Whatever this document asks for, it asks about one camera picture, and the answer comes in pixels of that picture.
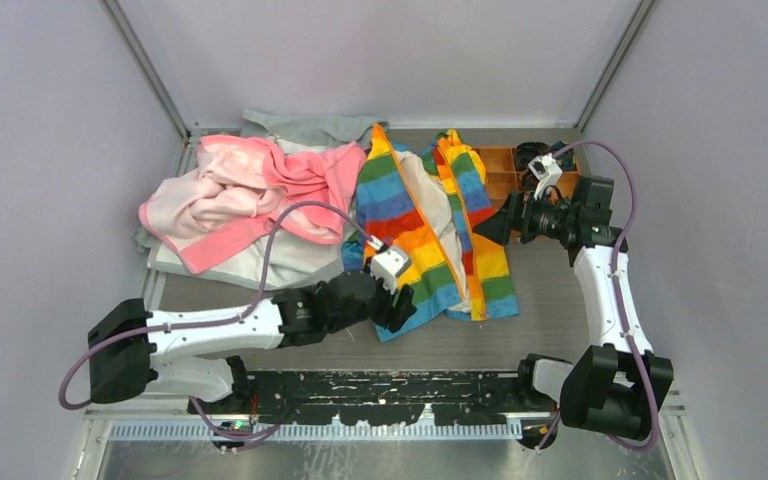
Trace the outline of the rainbow striped zip jacket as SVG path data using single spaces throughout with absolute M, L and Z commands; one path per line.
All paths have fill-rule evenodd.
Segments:
M 409 255 L 399 284 L 413 289 L 416 309 L 395 331 L 377 328 L 380 341 L 441 315 L 473 322 L 519 315 L 504 247 L 474 230 L 496 211 L 487 181 L 479 152 L 454 129 L 416 154 L 398 148 L 383 126 L 372 128 L 355 190 L 356 219 Z

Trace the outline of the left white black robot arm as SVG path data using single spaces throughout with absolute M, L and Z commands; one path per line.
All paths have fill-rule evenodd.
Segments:
M 365 320 L 396 332 L 416 311 L 414 293 L 360 270 L 233 308 L 149 311 L 143 299 L 127 299 L 88 332 L 90 400 L 113 404 L 160 392 L 237 413 L 252 388 L 241 360 L 218 354 L 317 344 Z

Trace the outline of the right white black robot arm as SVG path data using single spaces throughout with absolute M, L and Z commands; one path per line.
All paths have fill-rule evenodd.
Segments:
M 614 183 L 582 176 L 573 194 L 551 201 L 518 191 L 474 227 L 499 245 L 512 233 L 526 244 L 556 240 L 579 282 L 590 344 L 576 363 L 530 354 L 515 384 L 527 410 L 557 406 L 555 423 L 604 434 L 625 448 L 645 451 L 658 439 L 658 414 L 674 379 L 669 359 L 655 355 L 633 303 L 625 232 L 610 224 Z

